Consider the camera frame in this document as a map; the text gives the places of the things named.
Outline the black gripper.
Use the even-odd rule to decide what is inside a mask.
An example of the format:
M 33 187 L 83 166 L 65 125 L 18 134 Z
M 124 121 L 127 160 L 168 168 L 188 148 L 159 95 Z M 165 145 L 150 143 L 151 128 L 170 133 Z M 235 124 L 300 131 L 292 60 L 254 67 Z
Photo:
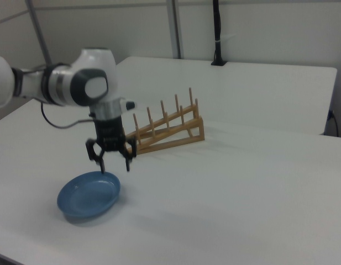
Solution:
M 130 163 L 137 156 L 136 139 L 125 139 L 121 116 L 109 120 L 94 120 L 97 140 L 88 139 L 86 149 L 90 161 L 95 161 L 100 166 L 101 173 L 105 173 L 103 155 L 104 152 L 118 151 L 125 159 L 127 172 L 130 171 Z M 101 147 L 99 154 L 96 153 L 94 145 Z

